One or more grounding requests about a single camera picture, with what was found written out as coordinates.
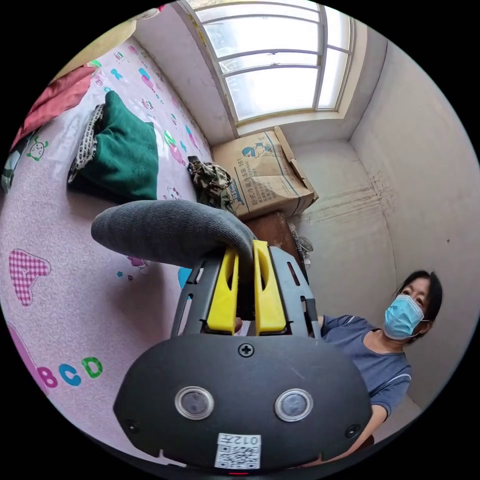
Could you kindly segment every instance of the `bed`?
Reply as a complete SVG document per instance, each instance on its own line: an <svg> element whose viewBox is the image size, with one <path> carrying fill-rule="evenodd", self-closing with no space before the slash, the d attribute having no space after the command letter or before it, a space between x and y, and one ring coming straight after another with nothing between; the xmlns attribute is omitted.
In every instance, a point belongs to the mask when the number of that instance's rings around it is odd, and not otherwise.
<svg viewBox="0 0 480 480"><path fill-rule="evenodd" d="M0 302L23 361L61 414L115 449L167 463L129 443L112 406L132 362L170 336L186 272L95 243L92 220L112 204L67 191L66 180L88 116L109 90L140 119L153 122L159 200L195 200L187 157L210 161L210 149L135 40L97 62L81 103L30 141L3 199ZM28 156L32 149L37 154Z"/></svg>

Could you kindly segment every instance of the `woman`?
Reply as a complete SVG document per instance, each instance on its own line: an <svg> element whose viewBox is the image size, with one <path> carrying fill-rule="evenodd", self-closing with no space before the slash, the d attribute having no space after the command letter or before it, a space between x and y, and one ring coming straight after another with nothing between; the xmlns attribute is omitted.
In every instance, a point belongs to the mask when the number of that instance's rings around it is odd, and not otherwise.
<svg viewBox="0 0 480 480"><path fill-rule="evenodd" d="M442 305L442 285L434 272L413 272L396 294L385 312L383 328L376 328L358 316L318 318L322 338L349 356L360 370L372 411L356 442L332 460L357 450L402 401L412 379L404 348L427 334ZM321 463L319 458L303 467Z"/></svg>

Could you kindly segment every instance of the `window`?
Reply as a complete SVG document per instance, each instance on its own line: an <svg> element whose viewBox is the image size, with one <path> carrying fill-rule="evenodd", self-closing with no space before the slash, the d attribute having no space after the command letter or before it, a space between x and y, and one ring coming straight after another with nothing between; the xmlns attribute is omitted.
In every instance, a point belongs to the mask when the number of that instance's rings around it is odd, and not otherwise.
<svg viewBox="0 0 480 480"><path fill-rule="evenodd" d="M184 0L237 126L336 111L353 51L352 19L309 0Z"/></svg>

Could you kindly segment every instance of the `blue surgical mask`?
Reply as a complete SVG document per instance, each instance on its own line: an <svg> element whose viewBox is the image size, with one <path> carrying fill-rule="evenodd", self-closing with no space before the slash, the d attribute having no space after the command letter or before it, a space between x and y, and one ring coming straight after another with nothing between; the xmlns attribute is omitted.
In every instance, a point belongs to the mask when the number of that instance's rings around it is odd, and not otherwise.
<svg viewBox="0 0 480 480"><path fill-rule="evenodd" d="M410 295L398 295L385 312L385 335L392 340L405 340L414 335L415 327L424 319L422 309Z"/></svg>

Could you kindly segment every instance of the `window frame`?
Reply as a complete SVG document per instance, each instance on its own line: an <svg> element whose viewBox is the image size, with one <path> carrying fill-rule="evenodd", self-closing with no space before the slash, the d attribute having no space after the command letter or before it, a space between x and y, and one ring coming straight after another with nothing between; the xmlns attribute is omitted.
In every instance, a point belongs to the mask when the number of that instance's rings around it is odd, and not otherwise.
<svg viewBox="0 0 480 480"><path fill-rule="evenodd" d="M200 41L203 44L203 47L205 48L208 57L211 61L211 65L216 73L217 80L219 81L219 84L221 86L222 93L225 97L225 100L228 104L228 109L229 113L232 116L233 122L237 128L246 126L248 124L252 124L258 121L262 120L268 120L268 119L275 119L278 117L288 117L290 115L298 115L298 114L312 114L312 113L322 113L322 112L335 112L337 113L339 111L340 104L342 102L343 94L345 91L345 86L347 83L347 80L349 78L350 74L350 69L351 69L351 63L352 63L352 57L354 56L355 53L355 39L356 39L356 32L355 32L355 22L352 17L347 15L348 17L348 24L349 24L349 31L350 31L350 36L349 36L349 44L348 48L340 48L334 45L329 45L328 44L328 22L327 22L327 12L325 10L324 5L321 5L319 3L316 4L316 9L313 8L307 8L305 6L299 6L299 5L292 5L288 3L284 3L281 1L275 1L275 0L261 0L261 1L232 1L229 3L223 3L223 4L214 4L214 5L208 5L204 6L201 8L198 8L194 10L190 4L188 3L187 0L178 0L177 3L180 5L180 7L187 13L190 21L193 23L193 26L198 33L200 37ZM316 12L319 15L319 22L316 22L311 19L304 19L304 18L299 18L299 17L294 17L290 15L280 15L280 14L269 14L269 17L273 18L286 18L286 19L291 19L291 20L301 20L305 22L310 22L310 23L316 23L318 24L318 50L300 50L300 49L288 49L288 48L270 48L270 49L259 49L259 50L251 50L251 51L242 51L239 53L234 53L230 55L224 55L221 57L218 57L215 49L210 41L210 38L207 34L207 31L204 27L204 25L208 25L210 23L218 22L219 20L228 20L228 19L235 19L235 18L254 18L254 17L264 17L264 14L261 13L252 13L249 15L230 15L230 16L225 16L225 17L219 17L215 18L213 20L206 20L202 22L196 12L200 11L205 11L205 10L210 10L214 8L219 8L219 7L226 7L226 6L234 6L234 5L272 5L272 6L280 6L280 7L292 7L300 10L307 10L310 12ZM322 85L323 85L323 80L324 80L324 74L325 74L325 64L326 62L324 59L327 58L327 50L337 50L339 52L346 53L347 60L346 60L346 65L345 65L345 71L343 74L342 81L340 83L340 88L338 91L338 97L336 99L336 103L334 107L330 108L319 108L318 104L320 101L320 95L322 92ZM220 62L223 62L225 60L229 59L234 59L234 58L239 58L239 57L244 57L247 55L255 55L255 54L261 54L261 53L281 53L281 52L286 52L286 53L301 53L301 54L310 54L310 55L316 55L317 57L317 62L315 65L304 65L304 64L279 64L279 65L263 65L263 66L256 66L256 67L250 67L250 68L244 68L242 70L235 70L232 72L223 72ZM252 116L249 118L245 118L242 120L239 120L237 111L235 109L235 104L232 99L232 95L230 93L230 89L227 85L226 78L238 75L239 73L247 73L247 72L254 72L254 71L261 71L261 70L269 70L269 69L277 69L277 68L309 68L309 69L316 69L318 71L317 74L317 79L315 83L315 90L314 90L314 95L313 95L313 101L312 101L312 107L310 108L298 108L298 109L289 109L289 110L282 110L282 111L276 111L274 113L266 113L266 114L261 114L261 115L256 115Z"/></svg>

